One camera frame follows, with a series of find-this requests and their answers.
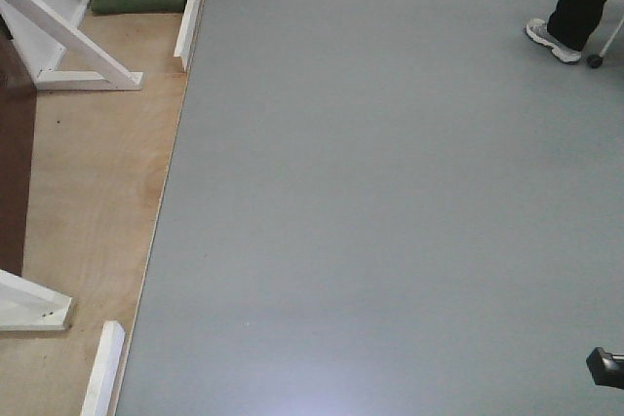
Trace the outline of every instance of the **plywood board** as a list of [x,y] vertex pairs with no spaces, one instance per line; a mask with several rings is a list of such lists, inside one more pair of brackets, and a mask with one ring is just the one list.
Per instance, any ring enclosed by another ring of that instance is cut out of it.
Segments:
[[181,15],[100,19],[84,29],[145,71],[144,88],[38,96],[23,276],[77,309],[67,332],[0,334],[3,416],[80,414],[102,325],[132,336],[186,88],[170,63]]

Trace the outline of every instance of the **sneaker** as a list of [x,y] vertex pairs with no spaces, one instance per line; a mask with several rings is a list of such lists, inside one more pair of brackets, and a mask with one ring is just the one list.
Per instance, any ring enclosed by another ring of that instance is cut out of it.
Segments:
[[563,63],[576,63],[581,60],[581,53],[555,39],[546,29],[546,24],[543,19],[530,19],[526,24],[526,34],[537,44],[550,48],[553,56]]

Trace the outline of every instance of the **black object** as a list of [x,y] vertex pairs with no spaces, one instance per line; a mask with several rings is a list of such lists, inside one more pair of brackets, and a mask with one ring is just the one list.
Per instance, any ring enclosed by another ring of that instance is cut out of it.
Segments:
[[586,362],[596,385],[624,390],[624,355],[614,355],[603,348],[595,348]]
[[598,68],[603,64],[603,58],[598,54],[591,54],[590,56],[587,56],[587,64],[591,68]]
[[11,30],[7,23],[4,22],[4,19],[0,17],[0,34],[4,34],[4,37],[11,40],[13,39],[13,35],[11,34]]

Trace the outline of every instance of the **green cushion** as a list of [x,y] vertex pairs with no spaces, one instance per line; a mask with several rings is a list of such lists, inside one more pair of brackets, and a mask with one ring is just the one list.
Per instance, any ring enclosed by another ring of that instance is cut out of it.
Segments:
[[93,0],[96,14],[131,14],[139,12],[183,12],[186,0]]

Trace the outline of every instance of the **white trim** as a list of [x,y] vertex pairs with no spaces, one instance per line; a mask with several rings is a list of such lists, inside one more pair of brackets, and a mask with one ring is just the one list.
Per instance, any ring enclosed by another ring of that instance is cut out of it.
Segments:
[[0,331],[66,330],[73,299],[0,270]]
[[182,23],[179,27],[177,41],[175,43],[174,57],[180,58],[184,70],[188,68],[195,41],[198,17],[202,0],[186,0]]
[[108,412],[125,335],[119,322],[104,324],[80,416],[105,416]]

